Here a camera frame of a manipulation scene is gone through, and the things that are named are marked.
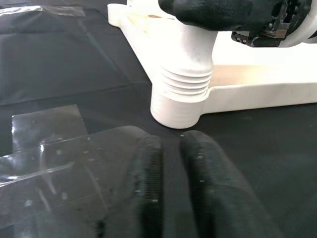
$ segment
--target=wrinkled black fabric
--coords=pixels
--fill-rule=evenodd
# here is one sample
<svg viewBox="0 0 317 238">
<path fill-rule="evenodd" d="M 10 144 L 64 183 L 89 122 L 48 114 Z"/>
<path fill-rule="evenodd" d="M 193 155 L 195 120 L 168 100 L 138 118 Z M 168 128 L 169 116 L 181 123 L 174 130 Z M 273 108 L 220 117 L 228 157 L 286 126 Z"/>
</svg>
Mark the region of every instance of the wrinkled black fabric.
<svg viewBox="0 0 317 238">
<path fill-rule="evenodd" d="M 104 222 L 103 238 L 161 238 L 163 231 L 163 150 L 145 136 L 129 161 Z"/>
<path fill-rule="evenodd" d="M 25 2 L 35 4 L 0 5 Z M 106 5 L 115 2 L 126 3 L 36 2 L 81 5 L 85 18 L 44 12 L 27 14 L 28 22 L 25 14 L 0 17 L 0 154 L 12 153 L 16 114 L 76 104 L 89 134 L 137 126 L 163 143 L 164 237 L 197 238 L 178 150 L 184 131 L 151 116 L 151 83 L 120 29 L 107 23 Z M 218 142 L 285 237 L 317 237 L 317 104 L 204 115 L 192 129 Z M 0 237 L 14 238 L 13 227 Z"/>
<path fill-rule="evenodd" d="M 248 181 L 210 137 L 189 131 L 180 149 L 200 238 L 282 238 Z"/>
<path fill-rule="evenodd" d="M 158 0 L 178 20 L 214 31 L 261 30 L 279 0 Z"/>
</svg>

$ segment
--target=plastic wrap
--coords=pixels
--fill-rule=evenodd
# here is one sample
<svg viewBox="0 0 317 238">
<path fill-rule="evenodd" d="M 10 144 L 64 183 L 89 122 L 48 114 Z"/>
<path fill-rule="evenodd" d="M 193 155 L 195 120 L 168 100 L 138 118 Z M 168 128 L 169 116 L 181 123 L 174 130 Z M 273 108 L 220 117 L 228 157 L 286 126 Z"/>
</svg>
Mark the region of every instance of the plastic wrap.
<svg viewBox="0 0 317 238">
<path fill-rule="evenodd" d="M 145 136 L 120 127 L 1 157 L 0 229 L 14 225 L 14 238 L 96 237 Z"/>
<path fill-rule="evenodd" d="M 46 11 L 56 15 L 63 16 L 86 16 L 82 7 L 78 6 L 20 6 L 0 9 L 0 16 L 28 12 L 28 11 Z"/>
<path fill-rule="evenodd" d="M 87 135 L 76 105 L 12 117 L 13 152 Z"/>
</svg>

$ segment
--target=dust speck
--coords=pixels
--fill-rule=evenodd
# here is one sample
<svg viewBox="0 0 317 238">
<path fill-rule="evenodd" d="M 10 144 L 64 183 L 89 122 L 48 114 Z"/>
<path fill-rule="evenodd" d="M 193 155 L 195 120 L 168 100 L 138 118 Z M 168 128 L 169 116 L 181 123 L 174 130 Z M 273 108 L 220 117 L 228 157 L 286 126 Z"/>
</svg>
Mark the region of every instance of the dust speck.
<svg viewBox="0 0 317 238">
<path fill-rule="evenodd" d="M 62 192 L 61 198 L 62 198 L 63 200 L 66 200 L 66 199 L 68 198 L 67 193 L 66 193 L 66 192 Z"/>
<path fill-rule="evenodd" d="M 27 200 L 25 203 L 24 203 L 24 206 L 25 207 L 30 207 L 30 206 L 32 206 L 32 201 L 31 200 Z"/>
</svg>

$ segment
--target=clear plastic sheet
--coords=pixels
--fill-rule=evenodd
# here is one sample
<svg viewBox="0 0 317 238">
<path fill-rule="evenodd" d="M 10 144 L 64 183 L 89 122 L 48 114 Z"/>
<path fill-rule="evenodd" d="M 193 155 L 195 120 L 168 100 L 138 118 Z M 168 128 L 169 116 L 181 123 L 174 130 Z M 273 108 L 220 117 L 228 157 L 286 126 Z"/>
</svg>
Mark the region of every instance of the clear plastic sheet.
<svg viewBox="0 0 317 238">
<path fill-rule="evenodd" d="M 63 16 L 86 16 L 82 7 L 78 6 L 20 6 L 0 9 L 0 16 L 28 12 L 28 11 L 46 11 L 56 15 Z"/>
<path fill-rule="evenodd" d="M 76 105 L 12 117 L 13 152 L 87 135 Z"/>
<path fill-rule="evenodd" d="M 14 238 L 96 237 L 147 135 L 119 127 L 1 157 L 0 229 L 14 225 Z"/>
</svg>

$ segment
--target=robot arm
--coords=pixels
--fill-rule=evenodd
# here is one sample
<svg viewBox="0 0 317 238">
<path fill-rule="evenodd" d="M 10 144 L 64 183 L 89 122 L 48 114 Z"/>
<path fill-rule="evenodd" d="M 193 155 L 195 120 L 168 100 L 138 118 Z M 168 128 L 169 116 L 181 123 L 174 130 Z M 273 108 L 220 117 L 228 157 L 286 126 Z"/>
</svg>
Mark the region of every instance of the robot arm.
<svg viewBox="0 0 317 238">
<path fill-rule="evenodd" d="M 234 41 L 250 47 L 290 47 L 317 36 L 315 0 L 159 0 L 159 5 L 185 24 L 232 31 Z"/>
</svg>

